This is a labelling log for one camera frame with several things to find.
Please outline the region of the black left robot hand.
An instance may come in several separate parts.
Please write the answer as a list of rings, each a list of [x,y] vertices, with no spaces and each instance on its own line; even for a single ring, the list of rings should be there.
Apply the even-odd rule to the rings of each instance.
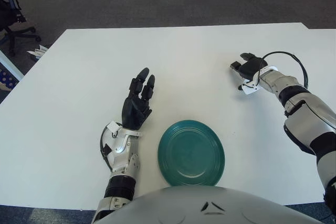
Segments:
[[[149,100],[154,92],[155,76],[150,75],[144,85],[148,74],[149,68],[144,68],[131,80],[129,94],[122,108],[122,126],[124,128],[139,130],[152,112]]]

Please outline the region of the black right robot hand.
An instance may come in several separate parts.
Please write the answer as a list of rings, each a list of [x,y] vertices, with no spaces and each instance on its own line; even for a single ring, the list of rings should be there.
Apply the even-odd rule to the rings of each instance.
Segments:
[[[238,86],[238,90],[243,91],[243,87],[254,89],[258,85],[254,79],[255,74],[259,73],[263,67],[268,66],[268,63],[252,53],[245,52],[242,53],[240,57],[246,61],[244,64],[235,61],[230,65],[230,68],[237,72],[240,77],[247,80],[245,84]]]

